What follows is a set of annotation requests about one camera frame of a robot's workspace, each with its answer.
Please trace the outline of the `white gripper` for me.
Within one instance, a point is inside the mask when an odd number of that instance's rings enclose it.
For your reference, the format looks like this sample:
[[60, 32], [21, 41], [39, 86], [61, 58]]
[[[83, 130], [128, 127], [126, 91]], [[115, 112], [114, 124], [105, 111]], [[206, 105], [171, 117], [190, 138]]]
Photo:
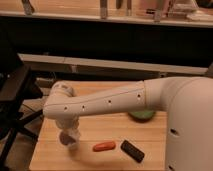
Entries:
[[55, 121], [56, 126], [61, 130], [59, 134], [59, 140], [69, 149], [77, 149], [79, 144], [80, 132], [79, 132], [79, 119], [61, 119]]

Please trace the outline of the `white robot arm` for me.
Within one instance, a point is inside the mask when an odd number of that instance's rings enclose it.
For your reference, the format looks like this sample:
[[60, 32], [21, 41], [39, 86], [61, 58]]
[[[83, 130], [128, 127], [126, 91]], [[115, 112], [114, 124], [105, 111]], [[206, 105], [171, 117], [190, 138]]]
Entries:
[[144, 109], [167, 113], [166, 171], [213, 171], [213, 78], [151, 79], [84, 96], [59, 81], [43, 113], [69, 135], [81, 116]]

